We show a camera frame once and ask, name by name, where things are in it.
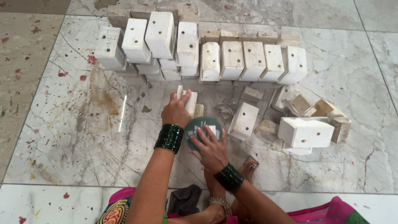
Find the anklet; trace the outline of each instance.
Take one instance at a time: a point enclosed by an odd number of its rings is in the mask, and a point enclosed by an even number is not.
[[[224,213],[225,213],[225,222],[228,220],[228,216],[229,216],[229,211],[228,211],[228,205],[226,205],[225,203],[224,203],[224,200],[223,199],[220,199],[220,198],[213,198],[213,197],[211,197],[210,199],[209,199],[209,202],[210,202],[210,204],[219,204],[219,205],[221,205],[222,206],[222,208],[224,209]]]

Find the finger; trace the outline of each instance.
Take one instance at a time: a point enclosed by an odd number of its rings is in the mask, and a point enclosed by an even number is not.
[[[191,90],[188,90],[181,98],[180,101],[184,102],[184,105],[187,104],[189,98],[191,97]]]
[[[218,142],[217,137],[214,135],[213,131],[210,129],[210,127],[206,124],[205,125],[205,131],[207,133],[207,136],[209,137],[210,141],[212,142]]]

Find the unpainted wooden block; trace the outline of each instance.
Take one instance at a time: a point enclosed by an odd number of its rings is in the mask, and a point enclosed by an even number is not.
[[[351,120],[347,117],[333,118],[330,125],[334,127],[332,142],[346,143],[349,130],[351,129]]]
[[[258,80],[263,82],[276,82],[285,71],[281,47],[279,45],[265,44],[264,55],[266,67]]]
[[[130,63],[148,64],[152,53],[144,41],[146,20],[128,19],[122,49]]]
[[[238,80],[245,68],[242,43],[239,41],[224,41],[221,45],[220,79]]]
[[[299,44],[300,37],[297,35],[291,35],[287,33],[281,33],[275,44],[280,45],[282,48],[287,46],[296,47]]]
[[[282,118],[278,137],[294,148],[328,147],[334,127],[320,121]]]
[[[152,12],[145,33],[145,42],[155,58],[174,58],[176,32],[171,12]]]
[[[260,100],[263,99],[263,95],[264,92],[245,86],[245,88],[243,88],[242,95],[240,95],[240,97],[258,103],[260,102]]]
[[[199,24],[199,9],[194,7],[178,7],[178,21]]]
[[[243,42],[245,68],[239,81],[256,82],[265,69],[264,49],[261,42]]]
[[[239,40],[239,32],[238,31],[230,31],[222,29],[220,31],[220,44],[224,41],[238,41]]]
[[[323,98],[316,102],[315,109],[316,112],[312,114],[313,117],[346,117],[341,110]]]
[[[278,39],[278,33],[275,31],[259,30],[257,33],[257,41],[264,44],[275,44]]]
[[[102,26],[99,29],[96,58],[106,69],[124,69],[127,64],[122,50],[123,31],[121,28]]]
[[[291,46],[282,48],[282,57],[285,71],[278,78],[278,83],[295,85],[308,72],[305,49]]]
[[[257,107],[242,103],[236,110],[227,133],[243,141],[250,137],[258,111],[259,109]]]
[[[200,43],[204,44],[207,42],[220,42],[220,31],[219,30],[202,30],[200,35]]]
[[[220,80],[220,46],[215,42],[202,45],[201,81]]]

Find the sanding disc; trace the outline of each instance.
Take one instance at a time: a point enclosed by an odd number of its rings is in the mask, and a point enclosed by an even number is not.
[[[222,137],[222,128],[221,125],[214,119],[211,117],[199,117],[199,118],[195,118],[192,121],[190,121],[187,126],[185,127],[185,133],[184,133],[184,140],[185,143],[188,145],[189,148],[191,148],[192,150],[196,150],[198,151],[198,149],[193,145],[193,143],[191,142],[191,140],[189,139],[189,137],[191,135],[195,136],[199,141],[200,141],[200,137],[199,135],[196,133],[196,129],[198,127],[201,127],[202,130],[206,133],[205,131],[205,125],[208,125],[210,127],[210,129],[213,131],[214,135],[216,136],[218,141],[221,141],[221,137]]]

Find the tile grout line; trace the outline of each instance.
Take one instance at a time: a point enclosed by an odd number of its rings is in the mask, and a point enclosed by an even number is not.
[[[48,58],[47,58],[46,64],[44,64],[43,72],[41,73],[39,83],[37,84],[37,87],[36,87],[35,93],[34,93],[34,95],[33,95],[32,101],[30,102],[30,105],[29,105],[29,109],[28,109],[28,111],[27,111],[27,113],[26,113],[25,119],[23,120],[23,124],[22,124],[21,130],[20,130],[20,133],[18,134],[17,141],[16,141],[16,143],[15,143],[14,149],[12,150],[12,154],[11,154],[10,160],[8,161],[8,164],[7,164],[7,167],[6,167],[6,171],[4,172],[4,176],[3,176],[3,178],[2,178],[2,180],[1,180],[1,182],[0,182],[0,184],[3,184],[4,178],[6,177],[8,168],[9,168],[10,163],[11,163],[11,160],[12,160],[12,158],[13,158],[13,156],[14,156],[14,153],[15,153],[15,149],[17,148],[17,144],[18,144],[18,142],[19,142],[19,140],[20,140],[23,127],[25,126],[25,122],[26,122],[27,116],[29,115],[30,108],[32,107],[33,101],[35,100],[35,96],[36,96],[37,90],[39,89],[40,83],[41,83],[41,81],[42,81],[42,79],[43,79],[44,71],[46,70],[47,64],[48,64],[48,62],[49,62],[49,60],[50,60],[51,53],[52,53],[53,50],[54,50],[54,46],[55,46],[55,43],[56,43],[56,41],[57,41],[58,35],[59,35],[60,31],[61,31],[62,24],[63,24],[64,21],[65,21],[66,15],[60,15],[60,16],[64,16],[64,18],[62,19],[62,22],[61,22],[61,24],[60,24],[60,26],[59,26],[59,30],[58,30],[57,36],[55,37],[54,43],[53,43],[53,45],[52,45],[52,47],[51,47],[51,51],[50,51],[49,56],[48,56]]]
[[[353,0],[353,1],[354,1],[355,8],[357,9],[357,12],[358,12],[358,15],[359,15],[359,19],[361,20],[361,23],[362,23],[363,29],[365,30],[366,37],[368,38],[369,44],[370,44],[370,46],[371,46],[371,49],[372,49],[373,55],[374,55],[374,57],[375,57],[375,59],[376,59],[376,63],[377,63],[378,69],[379,69],[379,71],[380,71],[380,73],[381,73],[381,77],[383,78],[384,84],[386,85],[386,88],[387,88],[387,92],[388,92],[388,94],[390,95],[390,99],[391,99],[392,105],[394,106],[395,113],[396,113],[396,114],[397,114],[397,116],[398,116],[398,110],[397,110],[397,107],[395,106],[394,100],[392,99],[392,95],[391,95],[391,93],[390,93],[390,89],[388,88],[388,85],[387,85],[386,79],[384,78],[383,71],[381,71],[380,64],[379,64],[379,62],[378,62],[378,59],[377,59],[377,56],[376,56],[375,50],[373,49],[373,46],[372,46],[371,39],[369,38],[369,35],[368,35],[368,31],[365,29],[365,25],[364,25],[364,23],[363,23],[363,21],[362,21],[361,14],[359,13],[359,9],[358,9],[358,7],[357,7],[357,3],[355,2],[355,0]]]

